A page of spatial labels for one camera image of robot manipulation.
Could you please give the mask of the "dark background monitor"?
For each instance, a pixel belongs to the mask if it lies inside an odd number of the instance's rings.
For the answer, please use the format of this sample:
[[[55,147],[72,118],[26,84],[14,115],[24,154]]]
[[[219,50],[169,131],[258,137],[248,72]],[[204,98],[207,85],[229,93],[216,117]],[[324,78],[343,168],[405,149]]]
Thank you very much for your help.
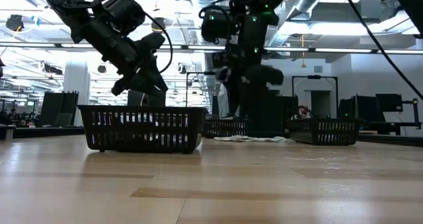
[[[151,96],[139,91],[128,91],[128,106],[165,106],[166,97]]]
[[[376,94],[377,105],[382,112],[402,112],[403,100],[401,94]]]
[[[44,93],[39,126],[70,127],[74,125],[79,93]]]

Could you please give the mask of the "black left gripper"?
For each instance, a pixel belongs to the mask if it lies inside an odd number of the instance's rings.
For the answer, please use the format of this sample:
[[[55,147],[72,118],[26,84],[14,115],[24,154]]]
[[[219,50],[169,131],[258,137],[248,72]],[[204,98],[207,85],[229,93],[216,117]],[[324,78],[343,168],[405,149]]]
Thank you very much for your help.
[[[133,90],[151,96],[164,95],[168,87],[157,67],[155,52],[165,42],[158,33],[150,33],[135,42],[127,37],[140,25],[140,20],[130,17],[129,21],[107,17],[87,17],[81,19],[83,38],[102,54],[103,60],[109,61],[123,77],[111,88],[111,93],[118,96],[123,91]],[[135,75],[137,55],[140,62]]]

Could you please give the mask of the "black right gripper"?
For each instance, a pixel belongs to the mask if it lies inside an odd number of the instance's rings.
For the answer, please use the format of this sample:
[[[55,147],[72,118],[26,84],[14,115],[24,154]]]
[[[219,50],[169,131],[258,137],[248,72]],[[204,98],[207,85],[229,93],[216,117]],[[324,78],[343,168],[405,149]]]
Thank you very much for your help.
[[[215,78],[226,89],[228,116],[234,116],[239,107],[239,85],[246,85],[247,114],[250,119],[249,132],[255,135],[266,133],[266,91],[267,84],[281,85],[284,74],[269,65],[262,65],[262,49],[226,47],[217,59]]]

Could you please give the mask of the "black slotted plastic basket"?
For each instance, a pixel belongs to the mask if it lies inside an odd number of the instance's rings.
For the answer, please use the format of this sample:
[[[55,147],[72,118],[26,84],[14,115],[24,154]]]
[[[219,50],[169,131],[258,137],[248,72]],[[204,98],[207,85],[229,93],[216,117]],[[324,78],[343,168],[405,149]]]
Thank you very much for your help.
[[[206,138],[246,135],[246,123],[242,120],[206,120],[202,136]]]
[[[303,118],[288,120],[290,139],[310,145],[349,146],[356,143],[359,119]]]
[[[206,108],[79,105],[89,149],[191,154],[201,142]]]

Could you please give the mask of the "person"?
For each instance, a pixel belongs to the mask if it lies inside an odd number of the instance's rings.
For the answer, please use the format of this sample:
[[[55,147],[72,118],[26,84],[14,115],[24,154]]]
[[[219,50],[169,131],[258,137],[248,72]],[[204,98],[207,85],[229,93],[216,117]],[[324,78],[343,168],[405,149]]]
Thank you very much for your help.
[[[300,105],[298,108],[298,116],[299,118],[311,118],[312,115],[312,111],[304,105]]]

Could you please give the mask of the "black background rig frame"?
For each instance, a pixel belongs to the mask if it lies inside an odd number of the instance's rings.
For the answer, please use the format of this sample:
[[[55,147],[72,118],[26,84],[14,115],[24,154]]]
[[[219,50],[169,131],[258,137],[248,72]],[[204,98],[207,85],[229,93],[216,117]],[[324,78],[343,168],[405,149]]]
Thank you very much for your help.
[[[339,113],[338,113],[338,107],[339,107],[339,90],[338,90],[338,77],[335,76],[321,76],[321,75],[296,75],[296,76],[292,76],[291,77],[291,107],[292,107],[292,112],[293,114],[297,114],[298,113],[298,108],[299,105],[297,103],[295,103],[295,85],[294,85],[294,81],[296,78],[302,78],[302,79],[325,79],[326,81],[328,81],[328,79],[334,79],[335,81],[335,102],[336,102],[336,106],[335,106],[335,115],[334,117],[337,118]]]

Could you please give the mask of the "black ceiling dome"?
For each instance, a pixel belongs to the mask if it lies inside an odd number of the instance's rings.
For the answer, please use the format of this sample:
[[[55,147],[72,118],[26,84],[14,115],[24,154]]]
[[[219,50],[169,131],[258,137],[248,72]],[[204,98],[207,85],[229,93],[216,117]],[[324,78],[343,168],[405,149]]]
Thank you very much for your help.
[[[10,15],[10,17],[6,20],[5,25],[9,30],[20,32],[24,29],[22,15]]]
[[[151,23],[151,31],[154,33],[163,34],[167,29],[165,24],[165,18],[154,17]]]

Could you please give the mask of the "long ceiling light strip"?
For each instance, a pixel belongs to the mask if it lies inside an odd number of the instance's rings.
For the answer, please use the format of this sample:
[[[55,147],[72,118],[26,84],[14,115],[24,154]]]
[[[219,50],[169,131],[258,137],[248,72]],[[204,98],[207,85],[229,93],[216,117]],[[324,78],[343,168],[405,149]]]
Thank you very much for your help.
[[[36,42],[0,42],[2,48],[59,48],[59,49],[77,49],[93,50],[90,44],[53,44]],[[217,52],[224,50],[224,46],[211,45],[173,45],[176,51],[203,51]],[[355,49],[355,48],[300,48],[300,47],[264,47],[265,52],[304,52],[304,53],[330,53],[330,54],[381,54],[376,49]],[[385,50],[387,55],[416,55],[423,56],[423,50]]]

